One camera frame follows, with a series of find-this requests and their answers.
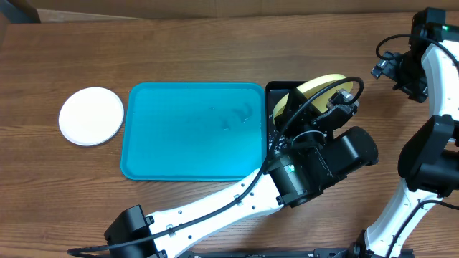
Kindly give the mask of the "white plate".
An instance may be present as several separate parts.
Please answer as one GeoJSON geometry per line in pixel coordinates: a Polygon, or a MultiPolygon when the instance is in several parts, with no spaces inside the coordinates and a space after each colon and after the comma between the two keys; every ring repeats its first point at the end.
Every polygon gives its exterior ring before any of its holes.
{"type": "Polygon", "coordinates": [[[87,87],[71,95],[61,107],[61,134],[80,146],[100,145],[110,140],[124,119],[121,99],[104,87],[87,87]]]}

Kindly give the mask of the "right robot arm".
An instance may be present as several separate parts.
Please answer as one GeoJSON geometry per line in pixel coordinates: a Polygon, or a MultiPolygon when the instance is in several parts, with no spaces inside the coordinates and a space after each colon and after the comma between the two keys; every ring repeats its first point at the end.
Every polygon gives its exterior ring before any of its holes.
{"type": "Polygon", "coordinates": [[[397,190],[379,218],[340,257],[413,257],[402,247],[435,205],[458,190],[458,27],[443,9],[427,7],[412,18],[404,54],[385,52],[371,74],[393,80],[409,99],[429,102],[430,118],[402,148],[397,190]]]}

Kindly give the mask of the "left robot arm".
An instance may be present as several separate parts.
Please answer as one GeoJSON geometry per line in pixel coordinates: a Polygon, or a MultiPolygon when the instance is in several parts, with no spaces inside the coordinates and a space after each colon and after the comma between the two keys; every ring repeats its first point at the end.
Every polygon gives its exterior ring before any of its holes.
{"type": "Polygon", "coordinates": [[[126,209],[105,232],[108,251],[112,257],[179,257],[239,221],[304,204],[377,160],[375,142],[360,127],[328,140],[294,138],[260,169],[208,197],[148,216],[140,206],[126,209]]]}

